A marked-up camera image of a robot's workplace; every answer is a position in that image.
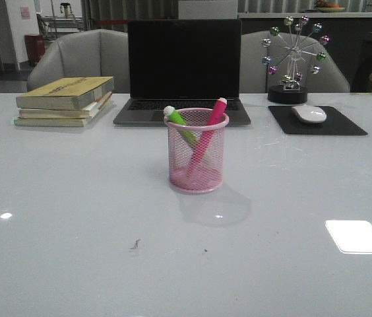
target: book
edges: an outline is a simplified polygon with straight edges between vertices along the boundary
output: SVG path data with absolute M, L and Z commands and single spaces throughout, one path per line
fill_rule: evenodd
M 113 89 L 113 77 L 62 78 L 16 97 L 16 105 L 28 109 L 79 110 Z
M 101 98 L 94 102 L 91 102 L 84 108 L 79 110 L 53 110 L 53 109 L 19 109 L 19 117 L 27 119 L 68 119 L 68 118 L 79 118 L 84 119 L 88 117 L 94 117 L 99 111 L 102 105 L 110 98 L 112 92 L 109 91 Z
M 86 126 L 93 118 L 95 118 L 98 113 L 100 113 L 104 107 L 108 104 L 111 99 L 111 92 L 107 93 L 103 98 L 95 102 L 100 104 L 100 106 L 90 113 L 88 117 L 85 118 L 53 118 L 46 117 L 45 115 L 40 118 L 22 118 L 18 117 L 13 120 L 14 125 L 24 126 L 24 127 L 84 127 Z

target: pen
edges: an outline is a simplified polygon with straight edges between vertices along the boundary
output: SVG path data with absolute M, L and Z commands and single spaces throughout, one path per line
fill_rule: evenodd
M 207 125 L 214 125 L 217 123 L 220 123 L 221 117 L 223 116 L 224 110 L 227 107 L 227 100 L 225 98 L 219 98 L 215 105 L 214 108 L 211 111 L 211 115 L 207 121 Z M 209 130 L 209 131 L 204 131 L 201 134 L 201 138 L 199 139 L 199 142 L 193 151 L 191 160 L 189 162 L 189 165 L 187 167 L 187 176 L 189 177 L 193 170 L 195 169 L 196 165 L 198 165 L 205 152 L 206 149 L 208 148 L 211 138 L 214 135 L 214 130 Z
M 167 117 L 167 119 L 173 123 L 179 124 L 179 125 L 187 125 L 185 120 L 182 118 L 180 113 L 172 106 L 166 106 L 164 108 L 164 115 Z M 192 132 L 178 129 L 178 132 L 182 136 L 182 138 L 186 141 L 186 143 L 192 148 L 195 149 L 198 141 L 197 138 L 193 135 Z

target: laptop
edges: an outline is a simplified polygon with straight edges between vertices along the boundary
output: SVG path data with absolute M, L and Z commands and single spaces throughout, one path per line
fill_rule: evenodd
M 239 99 L 240 20 L 134 20 L 128 37 L 131 95 L 115 125 L 164 125 L 166 106 L 212 108 L 220 97 L 229 125 L 251 123 Z

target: gray chair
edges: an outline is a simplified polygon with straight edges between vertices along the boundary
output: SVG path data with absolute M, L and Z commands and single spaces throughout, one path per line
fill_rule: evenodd
M 290 39 L 288 33 L 280 33 L 283 39 Z M 267 48 L 262 46 L 262 40 L 271 39 L 271 45 Z M 261 31 L 250 34 L 244 34 L 241 37 L 241 65 L 240 65 L 240 92 L 241 93 L 264 93 L 267 87 L 278 85 L 278 82 L 287 73 L 287 62 L 283 61 L 278 66 L 278 71 L 274 75 L 267 73 L 267 66 L 263 65 L 264 56 L 281 56 L 285 49 L 282 48 L 283 41 L 279 36 L 270 36 L 269 31 Z M 315 61 L 312 55 L 304 54 L 308 63 L 298 61 L 298 69 L 303 73 L 303 79 L 300 84 L 308 89 L 309 92 L 350 92 L 350 85 L 345 76 L 339 70 L 328 52 L 316 39 L 308 38 L 304 46 L 313 44 L 305 51 L 311 53 L 324 52 L 326 59 L 324 61 Z M 314 75 L 310 72 L 311 65 L 319 65 L 321 71 Z
M 129 92 L 127 33 L 92 30 L 58 38 L 32 70 L 27 89 L 63 77 L 114 76 L 114 92 Z

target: ferris wheel ornament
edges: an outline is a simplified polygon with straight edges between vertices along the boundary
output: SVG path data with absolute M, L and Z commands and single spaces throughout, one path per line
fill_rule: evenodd
M 307 16 L 300 17 L 298 22 L 295 23 L 294 17 L 286 17 L 284 19 L 284 25 L 288 26 L 290 35 L 282 36 L 280 29 L 274 26 L 270 29 L 270 35 L 278 37 L 281 44 L 273 44 L 271 38 L 265 38 L 262 40 L 262 46 L 268 48 L 271 45 L 277 45 L 284 49 L 282 55 L 276 57 L 264 56 L 262 63 L 267 66 L 268 75 L 277 73 L 278 66 L 282 63 L 287 63 L 287 73 L 282 77 L 282 80 L 278 85 L 269 87 L 268 89 L 268 100 L 278 102 L 281 104 L 302 104 L 307 101 L 307 89 L 301 86 L 300 82 L 303 79 L 303 73 L 298 69 L 297 63 L 304 62 L 308 63 L 315 57 L 317 63 L 321 63 L 326 59 L 326 54 L 323 52 L 312 53 L 308 52 L 307 49 L 315 45 L 317 42 L 311 44 L 305 43 L 305 41 L 314 33 L 319 33 L 323 26 L 320 23 L 312 25 L 312 29 L 309 35 L 303 37 L 301 32 L 303 27 L 309 22 Z M 327 35 L 319 38 L 319 43 L 323 46 L 330 42 L 330 37 Z M 321 71 L 319 65 L 311 65 L 310 72 L 314 75 Z

